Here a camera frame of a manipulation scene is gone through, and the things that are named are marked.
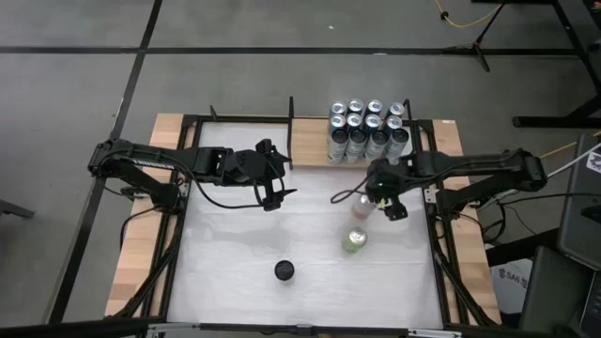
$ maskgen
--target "green can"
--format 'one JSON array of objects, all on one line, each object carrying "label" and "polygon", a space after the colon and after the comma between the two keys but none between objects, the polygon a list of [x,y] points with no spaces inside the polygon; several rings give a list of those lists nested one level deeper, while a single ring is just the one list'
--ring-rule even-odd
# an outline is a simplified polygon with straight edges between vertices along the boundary
[{"label": "green can", "polygon": [[342,248],[349,253],[356,253],[367,243],[367,233],[360,227],[356,227],[348,233],[342,242]]}]

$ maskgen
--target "white table surface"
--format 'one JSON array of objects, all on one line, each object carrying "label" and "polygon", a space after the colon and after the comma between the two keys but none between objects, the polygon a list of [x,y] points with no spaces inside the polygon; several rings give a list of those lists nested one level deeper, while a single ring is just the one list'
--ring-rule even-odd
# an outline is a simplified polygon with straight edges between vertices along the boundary
[{"label": "white table surface", "polygon": [[[254,149],[263,138],[287,153],[279,124],[205,123],[200,146]],[[332,205],[330,197],[364,177],[364,169],[286,167],[286,187],[299,190],[272,212],[218,208],[193,187],[168,321],[442,328],[421,190],[400,196],[405,220],[376,211],[361,221],[350,213],[353,198]],[[256,203],[250,187],[203,188],[223,204]],[[346,253],[341,242],[355,226],[368,242]],[[295,266],[286,282],[273,272],[283,259]]]}]

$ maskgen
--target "cable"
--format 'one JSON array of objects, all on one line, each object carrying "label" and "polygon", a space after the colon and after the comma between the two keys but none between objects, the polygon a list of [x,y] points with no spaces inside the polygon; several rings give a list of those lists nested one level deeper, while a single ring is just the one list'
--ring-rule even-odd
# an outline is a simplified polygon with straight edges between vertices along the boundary
[{"label": "cable", "polygon": [[[367,177],[365,177],[365,178],[363,179],[363,181],[361,181],[361,183],[359,183],[359,185],[357,185],[357,187],[355,187],[355,189],[353,189],[353,190],[343,190],[343,191],[341,191],[341,192],[339,192],[339,193],[335,194],[334,196],[330,197],[330,203],[332,203],[332,204],[337,204],[337,203],[340,203],[340,202],[342,202],[342,201],[346,200],[346,199],[347,199],[348,197],[350,197],[350,195],[352,195],[353,193],[360,193],[360,192],[359,192],[359,188],[360,188],[360,187],[361,187],[363,184],[365,184],[365,182],[367,182],[367,179],[368,179],[369,177],[371,177],[371,176],[372,176],[374,173],[372,173],[372,174],[368,175]],[[342,198],[340,198],[340,199],[336,200],[336,197],[340,196],[340,195],[341,195],[341,194],[343,194],[343,193],[346,193],[346,195],[344,195]]]},{"label": "cable", "polygon": [[121,225],[121,237],[119,240],[119,248],[123,248],[123,240],[125,238],[125,230],[127,229],[128,223],[133,220],[134,218],[144,215],[145,213],[148,213],[150,211],[154,211],[156,209],[158,209],[159,207],[151,207],[148,208],[146,210],[142,210],[140,212],[136,212],[133,215],[131,215],[130,217],[126,218],[125,221],[123,222],[123,225]]},{"label": "cable", "polygon": [[436,6],[438,6],[438,7],[439,7],[440,16],[441,16],[441,17],[443,17],[443,18],[444,18],[444,20],[446,20],[446,21],[447,21],[447,23],[449,23],[451,26],[453,26],[453,27],[455,27],[455,28],[468,28],[468,27],[472,27],[473,25],[476,25],[476,24],[478,24],[478,23],[481,23],[482,21],[484,21],[484,20],[488,19],[488,18],[489,18],[491,15],[495,14],[495,12],[496,12],[497,10],[499,10],[499,8],[501,8],[501,5],[498,5],[498,6],[496,6],[496,7],[495,7],[495,9],[493,9],[492,11],[490,11],[490,13],[486,14],[484,17],[482,17],[482,18],[480,18],[480,19],[476,20],[476,21],[475,21],[475,22],[473,22],[473,23],[458,24],[458,23],[454,23],[454,22],[452,22],[451,20],[449,20],[449,13],[448,13],[448,12],[445,12],[445,11],[442,9],[442,6],[440,5],[440,2],[439,2],[439,0],[434,0],[434,1],[436,1]]},{"label": "cable", "polygon": [[[594,133],[594,134],[593,134],[593,137],[596,137],[596,136],[599,136],[599,135],[601,135],[601,131],[598,131],[598,132]],[[560,151],[563,151],[563,150],[566,150],[566,149],[568,149],[568,148],[570,148],[570,147],[572,147],[572,146],[575,146],[577,143],[578,143],[578,142],[576,142],[576,141],[575,141],[575,142],[572,142],[572,143],[570,143],[570,144],[567,144],[567,145],[565,145],[565,146],[560,146],[560,147],[558,147],[557,149],[551,150],[551,151],[549,151],[548,153],[546,153],[546,154],[543,154],[543,155],[539,156],[539,158],[540,158],[540,159],[544,159],[544,158],[547,158],[547,157],[549,157],[549,156],[551,156],[551,155],[555,155],[555,154],[557,154],[557,153],[558,153],[558,152],[560,152]]]},{"label": "cable", "polygon": [[524,225],[524,227],[526,229],[528,229],[528,231],[530,231],[533,235],[536,235],[536,233],[534,232],[534,230],[530,229],[529,226],[524,223],[524,221],[522,220],[522,218],[519,217],[519,214],[517,213],[517,210],[514,207],[507,207],[507,208],[509,208],[510,210],[514,211],[514,213],[516,214],[516,217],[519,220],[519,222],[522,223],[522,225]]},{"label": "cable", "polygon": [[500,205],[506,207],[506,206],[512,205],[513,203],[517,203],[517,202],[531,201],[531,200],[542,199],[542,198],[562,197],[562,196],[591,196],[591,197],[601,197],[601,194],[599,194],[599,193],[588,193],[588,192],[552,193],[552,194],[547,194],[547,195],[540,195],[540,196],[519,198],[519,199],[510,201],[510,202],[500,203]]},{"label": "cable", "polygon": [[571,167],[572,165],[576,164],[576,162],[578,162],[578,161],[584,159],[585,157],[589,156],[590,153],[592,153],[593,151],[597,150],[599,147],[601,147],[601,143],[599,143],[598,145],[596,145],[596,146],[590,148],[589,150],[583,152],[580,156],[578,156],[575,159],[573,159],[572,161],[568,162],[563,167],[561,167],[561,168],[555,170],[554,172],[552,172],[551,174],[547,175],[547,178],[552,178],[552,177],[556,176],[560,172],[562,172],[565,169],[567,169],[567,168]]},{"label": "cable", "polygon": [[[559,168],[559,169],[553,171],[552,173],[550,173],[549,175],[547,175],[547,179],[552,178],[552,177],[558,175],[559,173],[561,173],[562,171],[570,168],[571,166],[573,166],[574,164],[576,164],[578,161],[580,161],[580,160],[584,159],[585,157],[587,157],[591,152],[597,150],[600,146],[601,146],[601,143],[599,143],[596,146],[593,146],[589,150],[587,150],[584,153],[582,153],[580,156],[578,156],[575,159],[573,159],[572,161],[568,162],[566,165],[562,166],[561,168]],[[481,210],[485,210],[486,208],[490,207],[493,203],[499,202],[502,198],[504,198],[504,197],[506,197],[506,196],[508,196],[510,194],[517,193],[517,192],[518,191],[515,190],[515,189],[508,190],[506,192],[501,192],[501,193],[497,194],[495,197],[493,197],[492,199],[488,200],[488,202],[484,203],[480,207],[480,209]]]},{"label": "cable", "polygon": [[[146,154],[154,155],[154,153],[150,152],[150,151],[141,151],[141,150],[136,150],[136,151],[141,152],[141,153],[146,153]],[[166,158],[169,161],[173,161],[174,163],[176,163],[180,167],[181,170],[185,171],[186,174],[190,176],[189,179],[196,184],[196,188],[198,188],[198,190],[203,195],[203,197],[205,197],[212,205],[214,205],[216,207],[222,207],[222,208],[226,208],[226,209],[239,209],[239,208],[247,208],[247,207],[263,207],[260,204],[257,204],[257,205],[242,205],[242,206],[226,206],[226,205],[223,205],[221,203],[215,202],[213,199],[211,199],[210,197],[208,197],[208,195],[205,192],[205,190],[201,187],[200,182],[198,182],[198,180],[194,176],[194,172],[188,167],[188,165],[186,165],[182,161],[180,161],[178,159],[175,159],[175,158],[173,158],[171,156],[168,156],[168,155],[162,154],[161,157]]]},{"label": "cable", "polygon": [[107,186],[104,186],[104,190],[106,190],[107,192],[110,192],[110,193],[114,193],[114,194],[115,194],[115,195],[117,195],[117,196],[124,196],[124,197],[126,196],[126,195],[124,195],[123,193],[121,193],[121,192],[116,192],[116,191],[112,190],[111,188],[109,188],[109,187],[107,187]]}]

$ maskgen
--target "yellow cable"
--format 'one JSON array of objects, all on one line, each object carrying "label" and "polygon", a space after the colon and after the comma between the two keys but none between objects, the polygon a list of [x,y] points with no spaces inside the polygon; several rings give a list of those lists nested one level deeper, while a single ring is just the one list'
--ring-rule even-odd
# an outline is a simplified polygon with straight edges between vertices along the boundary
[{"label": "yellow cable", "polygon": [[[442,6],[440,5],[440,2],[439,2],[439,0],[434,0],[434,1],[436,1],[436,6],[438,6],[438,7],[439,7],[440,14],[442,14],[442,13],[444,12],[444,10],[442,9]],[[485,17],[482,17],[482,18],[480,18],[480,19],[476,20],[476,21],[475,21],[475,22],[473,22],[473,23],[457,24],[457,23],[454,23],[454,22],[452,22],[451,20],[449,20],[449,16],[445,16],[445,17],[444,17],[444,20],[446,20],[446,21],[447,21],[447,23],[449,23],[451,26],[453,26],[453,27],[455,27],[455,28],[468,28],[468,27],[472,27],[473,25],[476,25],[476,24],[478,24],[478,23],[481,23],[482,21],[484,21],[484,20],[488,19],[488,18],[489,18],[491,15],[495,14],[495,12],[496,12],[497,10],[499,10],[499,8],[501,8],[501,5],[498,5],[498,6],[497,6],[495,9],[493,9],[493,10],[492,10],[490,13],[486,14],[486,16],[485,16]]]},{"label": "yellow cable", "polygon": [[[598,131],[598,132],[596,132],[596,133],[594,133],[594,134],[593,134],[593,136],[599,136],[599,135],[601,135],[601,131]],[[557,148],[557,149],[555,149],[555,150],[551,150],[551,151],[549,151],[547,154],[544,154],[544,155],[542,155],[542,156],[539,156],[539,158],[541,158],[541,159],[544,159],[544,158],[546,158],[546,157],[549,157],[549,156],[551,156],[551,155],[555,155],[555,154],[557,154],[558,152],[560,152],[560,151],[562,151],[562,150],[566,150],[567,148],[570,148],[570,147],[572,147],[572,146],[575,146],[575,145],[576,145],[576,142],[572,142],[571,144],[568,144],[568,145],[565,145],[565,146],[560,146],[560,147],[558,147],[558,148]]]}]

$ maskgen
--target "wooden shelf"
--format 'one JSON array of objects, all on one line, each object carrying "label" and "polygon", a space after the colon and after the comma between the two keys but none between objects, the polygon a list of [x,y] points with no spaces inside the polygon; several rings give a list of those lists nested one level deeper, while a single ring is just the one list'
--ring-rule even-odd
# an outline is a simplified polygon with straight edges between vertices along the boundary
[{"label": "wooden shelf", "polygon": [[328,163],[328,119],[293,118],[290,152],[295,166],[367,168],[365,160],[354,164]]}]

